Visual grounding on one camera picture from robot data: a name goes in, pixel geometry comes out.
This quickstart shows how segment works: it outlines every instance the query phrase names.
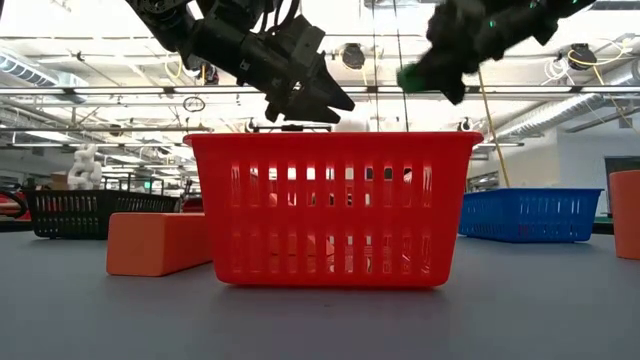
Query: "red basket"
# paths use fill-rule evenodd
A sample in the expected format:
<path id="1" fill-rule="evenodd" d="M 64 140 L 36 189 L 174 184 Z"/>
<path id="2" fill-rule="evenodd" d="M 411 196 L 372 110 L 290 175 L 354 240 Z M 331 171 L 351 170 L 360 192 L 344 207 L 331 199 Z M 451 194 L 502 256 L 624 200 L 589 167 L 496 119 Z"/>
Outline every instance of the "red basket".
<path id="1" fill-rule="evenodd" d="M 190 135 L 218 278 L 427 287 L 451 270 L 477 133 Z"/>

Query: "plastic basket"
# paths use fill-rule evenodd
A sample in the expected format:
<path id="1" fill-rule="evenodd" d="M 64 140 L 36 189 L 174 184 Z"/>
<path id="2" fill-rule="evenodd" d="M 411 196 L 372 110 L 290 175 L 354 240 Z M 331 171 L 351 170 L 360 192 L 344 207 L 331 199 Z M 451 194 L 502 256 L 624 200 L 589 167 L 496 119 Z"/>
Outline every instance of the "plastic basket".
<path id="1" fill-rule="evenodd" d="M 505 242 L 591 237 L 601 189 L 500 189 L 466 194 L 459 233 Z"/>
<path id="2" fill-rule="evenodd" d="M 216 275 L 241 285 L 445 283 L 469 156 L 481 139 L 475 133 L 187 136 Z"/>
<path id="3" fill-rule="evenodd" d="M 37 236 L 104 240 L 117 212 L 175 212 L 177 198 L 119 190 L 27 191 Z"/>

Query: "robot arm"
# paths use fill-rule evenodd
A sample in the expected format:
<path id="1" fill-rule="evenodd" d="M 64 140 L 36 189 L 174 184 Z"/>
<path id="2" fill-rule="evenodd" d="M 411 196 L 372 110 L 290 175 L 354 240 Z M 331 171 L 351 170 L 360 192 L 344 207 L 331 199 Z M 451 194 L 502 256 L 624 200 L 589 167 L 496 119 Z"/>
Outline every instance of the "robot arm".
<path id="1" fill-rule="evenodd" d="M 252 33 L 260 17 L 282 0 L 197 0 L 204 19 L 189 11 L 190 0 L 125 0 L 160 44 L 197 68 L 206 60 L 266 94 L 266 118 L 338 123 L 329 107 L 351 111 L 355 104 L 327 71 L 317 50 L 324 32 L 303 16 L 299 0 L 282 24 Z"/>
<path id="2" fill-rule="evenodd" d="M 464 98 L 462 74 L 533 36 L 545 45 L 569 17 L 595 0 L 446 0 L 429 20 L 431 49 L 398 74 L 407 92 L 441 91 L 453 104 Z"/>

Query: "blue basket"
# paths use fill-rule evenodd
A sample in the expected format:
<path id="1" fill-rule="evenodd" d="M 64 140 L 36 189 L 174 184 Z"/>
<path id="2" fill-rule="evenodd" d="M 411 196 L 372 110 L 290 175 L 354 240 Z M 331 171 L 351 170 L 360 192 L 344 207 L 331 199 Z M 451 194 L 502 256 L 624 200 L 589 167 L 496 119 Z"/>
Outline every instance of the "blue basket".
<path id="1" fill-rule="evenodd" d="M 459 233 L 513 243 L 591 237 L 601 189 L 500 189 L 466 194 Z"/>

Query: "green object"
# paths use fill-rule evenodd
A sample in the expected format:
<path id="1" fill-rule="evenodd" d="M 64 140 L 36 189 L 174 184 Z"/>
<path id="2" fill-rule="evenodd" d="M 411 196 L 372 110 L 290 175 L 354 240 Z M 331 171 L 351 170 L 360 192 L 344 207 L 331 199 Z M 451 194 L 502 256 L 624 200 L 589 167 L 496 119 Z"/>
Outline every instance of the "green object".
<path id="1" fill-rule="evenodd" d="M 613 219 L 610 219 L 606 216 L 596 216 L 595 223 L 596 224 L 613 224 Z"/>
<path id="2" fill-rule="evenodd" d="M 424 80 L 416 76 L 415 69 L 416 64 L 409 64 L 405 66 L 404 69 L 398 71 L 396 75 L 398 86 L 402 88 L 402 91 L 409 94 L 426 90 Z"/>

